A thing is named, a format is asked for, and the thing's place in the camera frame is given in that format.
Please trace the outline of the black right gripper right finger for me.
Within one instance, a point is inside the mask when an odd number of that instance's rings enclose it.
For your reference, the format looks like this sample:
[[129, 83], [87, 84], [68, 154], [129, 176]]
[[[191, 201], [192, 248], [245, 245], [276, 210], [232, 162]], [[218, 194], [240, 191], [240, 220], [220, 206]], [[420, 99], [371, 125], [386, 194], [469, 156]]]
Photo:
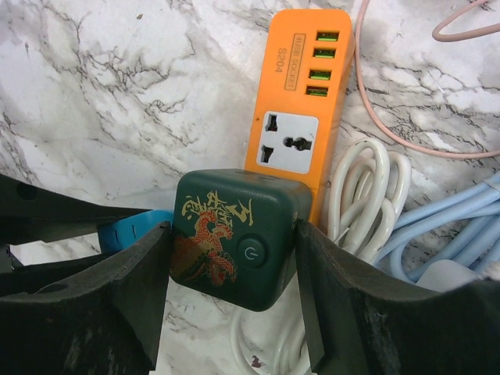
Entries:
[[407, 284], [299, 223], [298, 283], [318, 374], [496, 374], [499, 284], [438, 293]]

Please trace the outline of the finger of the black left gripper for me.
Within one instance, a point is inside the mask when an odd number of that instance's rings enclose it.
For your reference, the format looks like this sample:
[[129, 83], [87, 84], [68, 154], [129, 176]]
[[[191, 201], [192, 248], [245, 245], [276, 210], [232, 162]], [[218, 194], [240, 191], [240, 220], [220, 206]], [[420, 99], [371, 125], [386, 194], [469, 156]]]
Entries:
[[144, 209], [97, 205], [1, 175], [1, 243], [53, 242], [92, 234]]
[[109, 255], [99, 254], [64, 262], [17, 267], [10, 273], [1, 274], [1, 296], [33, 294], [46, 285], [71, 277], [108, 257]]

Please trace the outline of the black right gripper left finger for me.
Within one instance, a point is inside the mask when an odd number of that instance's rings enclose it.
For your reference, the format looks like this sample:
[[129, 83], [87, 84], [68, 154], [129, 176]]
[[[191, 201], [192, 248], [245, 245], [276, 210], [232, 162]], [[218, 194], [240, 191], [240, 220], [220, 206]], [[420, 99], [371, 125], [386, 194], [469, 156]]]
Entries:
[[171, 253], [161, 223], [129, 248], [33, 294], [1, 296], [4, 374], [147, 374]]

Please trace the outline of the teal blue plug block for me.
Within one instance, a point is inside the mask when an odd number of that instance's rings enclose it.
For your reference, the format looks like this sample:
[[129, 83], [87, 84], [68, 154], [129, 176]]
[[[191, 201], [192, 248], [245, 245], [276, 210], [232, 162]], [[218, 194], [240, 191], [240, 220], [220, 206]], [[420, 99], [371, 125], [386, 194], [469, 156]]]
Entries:
[[129, 248], [144, 237], [156, 224], [172, 222], [173, 211], [150, 210], [106, 224], [98, 228], [98, 242], [102, 254], [115, 254]]

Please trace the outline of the white green usb charger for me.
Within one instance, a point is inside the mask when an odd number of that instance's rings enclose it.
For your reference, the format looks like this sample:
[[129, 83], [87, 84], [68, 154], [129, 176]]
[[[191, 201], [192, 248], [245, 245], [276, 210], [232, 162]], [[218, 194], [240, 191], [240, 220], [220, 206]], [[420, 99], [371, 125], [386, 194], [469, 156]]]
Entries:
[[431, 264], [416, 282], [416, 286], [431, 291], [446, 292], [478, 280], [473, 270], [448, 259]]

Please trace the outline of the dark green plug adapter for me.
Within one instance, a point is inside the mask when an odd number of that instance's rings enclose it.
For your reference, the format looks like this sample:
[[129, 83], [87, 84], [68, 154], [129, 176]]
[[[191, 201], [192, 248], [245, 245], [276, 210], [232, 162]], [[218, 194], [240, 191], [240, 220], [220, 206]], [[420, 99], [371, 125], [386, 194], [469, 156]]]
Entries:
[[170, 275], [255, 312], [295, 273], [295, 229], [312, 193], [298, 181], [239, 169], [194, 170], [177, 185]]

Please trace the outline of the orange power strip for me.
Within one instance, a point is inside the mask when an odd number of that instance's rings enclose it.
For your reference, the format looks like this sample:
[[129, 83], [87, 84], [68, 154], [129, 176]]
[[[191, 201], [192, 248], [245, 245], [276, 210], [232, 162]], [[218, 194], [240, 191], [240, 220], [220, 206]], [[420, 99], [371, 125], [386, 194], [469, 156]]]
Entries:
[[355, 50], [341, 9], [285, 9], [271, 20], [245, 169], [296, 180], [320, 222]]

